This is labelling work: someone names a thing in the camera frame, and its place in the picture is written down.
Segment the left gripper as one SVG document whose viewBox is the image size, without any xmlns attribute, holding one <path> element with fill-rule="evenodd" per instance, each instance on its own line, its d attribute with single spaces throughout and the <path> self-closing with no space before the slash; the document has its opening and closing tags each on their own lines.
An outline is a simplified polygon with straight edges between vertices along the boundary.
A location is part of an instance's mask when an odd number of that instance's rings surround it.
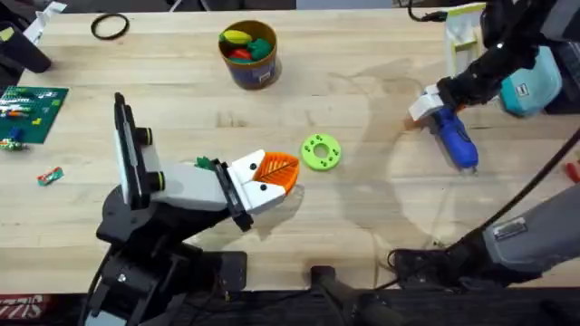
<svg viewBox="0 0 580 326">
<path fill-rule="evenodd" d="M 228 218 L 245 232 L 250 214 L 280 204 L 299 174 L 298 158 L 260 149 L 232 162 L 234 185 L 218 160 L 207 168 L 160 160 L 151 129 L 117 129 L 114 144 L 121 182 L 103 203 L 96 236 L 115 246 L 179 244 Z"/>
</svg>

